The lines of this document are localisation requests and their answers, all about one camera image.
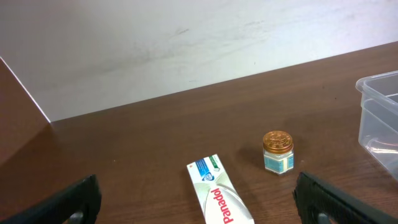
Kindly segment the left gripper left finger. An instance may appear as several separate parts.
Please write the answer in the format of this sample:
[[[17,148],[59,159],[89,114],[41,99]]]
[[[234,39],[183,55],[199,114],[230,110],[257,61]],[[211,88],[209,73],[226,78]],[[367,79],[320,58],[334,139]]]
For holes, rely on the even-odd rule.
[[[98,179],[93,174],[1,223],[94,223],[100,212],[101,199]]]

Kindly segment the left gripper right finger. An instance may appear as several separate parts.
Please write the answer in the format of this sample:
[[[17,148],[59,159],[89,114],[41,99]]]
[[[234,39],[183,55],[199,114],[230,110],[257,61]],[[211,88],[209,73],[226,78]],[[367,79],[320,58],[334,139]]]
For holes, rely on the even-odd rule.
[[[307,172],[299,173],[293,198],[302,223],[397,224],[397,218]]]

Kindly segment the white Panadol box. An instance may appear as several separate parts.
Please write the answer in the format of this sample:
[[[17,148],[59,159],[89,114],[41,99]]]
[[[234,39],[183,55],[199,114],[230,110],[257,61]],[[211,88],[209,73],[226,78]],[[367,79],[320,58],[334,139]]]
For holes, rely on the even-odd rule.
[[[254,224],[218,155],[187,165],[206,224]]]

